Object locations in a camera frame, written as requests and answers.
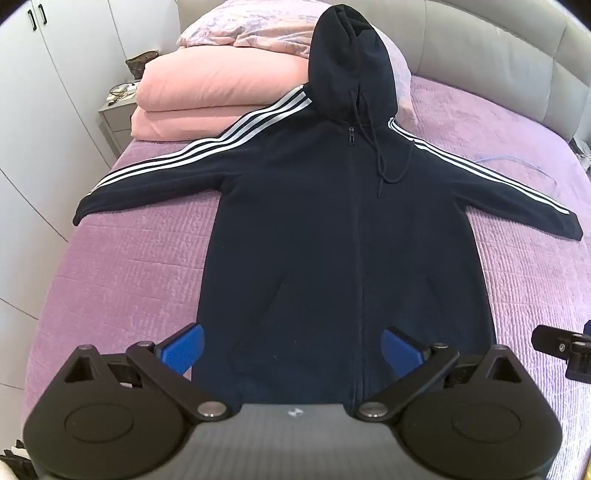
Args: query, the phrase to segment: purple bedspread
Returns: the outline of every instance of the purple bedspread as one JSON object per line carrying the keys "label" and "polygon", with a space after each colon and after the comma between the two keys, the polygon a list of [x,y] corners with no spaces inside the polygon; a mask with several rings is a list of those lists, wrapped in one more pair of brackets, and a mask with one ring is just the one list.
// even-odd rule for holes
{"label": "purple bedspread", "polygon": [[[564,362],[536,353],[530,336],[539,323],[582,331],[591,318],[591,183],[568,145],[542,125],[436,82],[415,77],[411,86],[415,133],[473,160],[505,155],[487,166],[552,195],[579,216],[582,242],[469,212],[499,342],[517,353],[563,426],[550,477],[578,480],[591,447],[591,386],[566,380]],[[184,144],[134,141],[116,166]],[[203,193],[83,219],[39,321],[25,414],[77,345],[122,352],[132,342],[162,340],[194,321],[217,199]]]}

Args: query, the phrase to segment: folded blanket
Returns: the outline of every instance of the folded blanket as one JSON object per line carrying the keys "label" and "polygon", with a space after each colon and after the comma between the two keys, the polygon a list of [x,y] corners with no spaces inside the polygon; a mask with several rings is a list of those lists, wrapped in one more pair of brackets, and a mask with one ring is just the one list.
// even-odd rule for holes
{"label": "folded blanket", "polygon": [[147,112],[137,107],[131,118],[136,140],[174,142],[216,137],[242,115],[259,105],[213,106],[166,112]]}
{"label": "folded blanket", "polygon": [[308,61],[294,55],[258,48],[181,48],[146,65],[137,104],[148,112],[270,105],[307,79]]}

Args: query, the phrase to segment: upholstered headboard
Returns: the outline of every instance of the upholstered headboard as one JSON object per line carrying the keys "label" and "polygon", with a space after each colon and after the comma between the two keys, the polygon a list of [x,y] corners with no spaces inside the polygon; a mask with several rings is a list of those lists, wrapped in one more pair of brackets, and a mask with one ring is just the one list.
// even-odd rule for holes
{"label": "upholstered headboard", "polygon": [[[177,0],[185,29],[219,0]],[[413,74],[591,140],[591,33],[551,0],[346,0]]]}

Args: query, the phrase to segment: hood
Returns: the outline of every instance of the hood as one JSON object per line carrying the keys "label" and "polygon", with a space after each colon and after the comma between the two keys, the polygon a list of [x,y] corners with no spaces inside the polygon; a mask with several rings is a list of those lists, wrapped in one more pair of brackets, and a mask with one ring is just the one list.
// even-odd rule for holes
{"label": "hood", "polygon": [[310,46],[306,94],[330,119],[386,125],[398,105],[388,51],[355,9],[334,5],[319,18]]}

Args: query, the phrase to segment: pillow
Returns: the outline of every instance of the pillow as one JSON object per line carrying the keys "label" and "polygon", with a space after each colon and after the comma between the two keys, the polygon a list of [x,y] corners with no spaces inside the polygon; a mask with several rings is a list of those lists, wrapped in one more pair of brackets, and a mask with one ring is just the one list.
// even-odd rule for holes
{"label": "pillow", "polygon": [[148,112],[270,105],[308,81],[308,61],[258,48],[181,48],[146,65],[136,102]]}
{"label": "pillow", "polygon": [[[256,47],[307,59],[314,26],[328,7],[317,0],[228,0],[187,27],[177,44]],[[410,70],[394,42],[377,28],[376,32],[386,45],[394,72],[396,120],[403,128],[414,128],[417,116],[410,95]]]}

